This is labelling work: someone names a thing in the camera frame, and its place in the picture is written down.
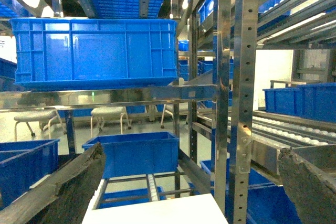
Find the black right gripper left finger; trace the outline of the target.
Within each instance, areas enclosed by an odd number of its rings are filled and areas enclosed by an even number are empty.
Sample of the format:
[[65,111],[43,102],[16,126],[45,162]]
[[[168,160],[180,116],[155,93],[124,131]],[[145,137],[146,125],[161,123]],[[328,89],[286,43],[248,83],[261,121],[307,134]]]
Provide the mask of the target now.
[[82,223],[105,162],[102,145],[94,144],[1,210],[1,223]]

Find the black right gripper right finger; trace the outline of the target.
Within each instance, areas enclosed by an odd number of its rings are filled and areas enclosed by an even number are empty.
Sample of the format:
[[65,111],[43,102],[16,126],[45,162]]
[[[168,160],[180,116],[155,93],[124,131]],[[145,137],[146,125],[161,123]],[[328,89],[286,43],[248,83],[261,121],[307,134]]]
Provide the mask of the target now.
[[291,148],[279,154],[279,174],[286,195],[302,223],[335,223],[335,179]]

